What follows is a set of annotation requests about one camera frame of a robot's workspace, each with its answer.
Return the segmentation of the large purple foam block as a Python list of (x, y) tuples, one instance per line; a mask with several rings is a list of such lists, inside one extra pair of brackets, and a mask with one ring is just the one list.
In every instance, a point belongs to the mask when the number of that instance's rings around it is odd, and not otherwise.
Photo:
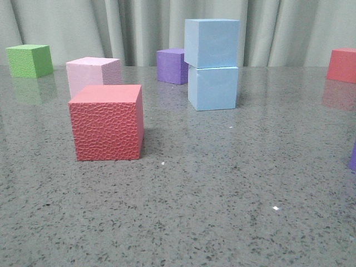
[(356, 170), (356, 142), (354, 143), (352, 155), (349, 161), (349, 168), (354, 171)]

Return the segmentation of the pink foam cube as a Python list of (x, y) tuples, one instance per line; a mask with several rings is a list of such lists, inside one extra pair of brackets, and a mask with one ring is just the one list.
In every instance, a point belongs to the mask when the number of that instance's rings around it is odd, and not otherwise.
[(84, 57), (66, 63), (70, 96), (73, 98), (87, 85), (119, 85), (121, 60)]

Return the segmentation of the grey-green curtain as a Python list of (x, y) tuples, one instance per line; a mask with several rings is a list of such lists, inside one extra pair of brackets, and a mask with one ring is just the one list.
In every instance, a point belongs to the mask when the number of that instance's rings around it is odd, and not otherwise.
[(189, 18), (240, 21), (239, 66), (327, 66), (355, 47), (354, 1), (2, 1), (6, 48), (46, 44), (62, 65), (85, 56), (154, 66), (155, 53), (184, 45)]

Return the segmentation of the green foam cube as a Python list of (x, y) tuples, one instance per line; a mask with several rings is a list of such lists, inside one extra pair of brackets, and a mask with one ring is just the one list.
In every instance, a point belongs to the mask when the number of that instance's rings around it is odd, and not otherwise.
[(39, 78), (53, 73), (49, 45), (23, 44), (6, 48), (13, 77)]

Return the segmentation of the light blue foam cube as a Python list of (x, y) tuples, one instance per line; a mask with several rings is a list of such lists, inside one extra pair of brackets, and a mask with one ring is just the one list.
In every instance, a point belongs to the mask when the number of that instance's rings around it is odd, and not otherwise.
[(239, 20), (186, 19), (185, 62), (196, 68), (236, 66), (239, 31)]
[(197, 111), (236, 107), (237, 67), (195, 68), (189, 66), (188, 99)]

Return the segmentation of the textured red foam cube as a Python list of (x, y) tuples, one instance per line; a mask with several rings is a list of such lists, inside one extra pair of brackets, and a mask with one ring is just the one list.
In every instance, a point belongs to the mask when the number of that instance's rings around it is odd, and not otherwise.
[(141, 85), (89, 85), (68, 107), (78, 161), (140, 158), (144, 139)]

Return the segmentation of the purple foam cube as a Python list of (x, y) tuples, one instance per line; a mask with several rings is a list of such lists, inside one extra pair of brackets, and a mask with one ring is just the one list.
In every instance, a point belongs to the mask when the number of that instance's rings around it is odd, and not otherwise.
[(183, 48), (170, 48), (156, 52), (157, 80), (183, 85), (188, 82), (189, 65), (184, 61)]

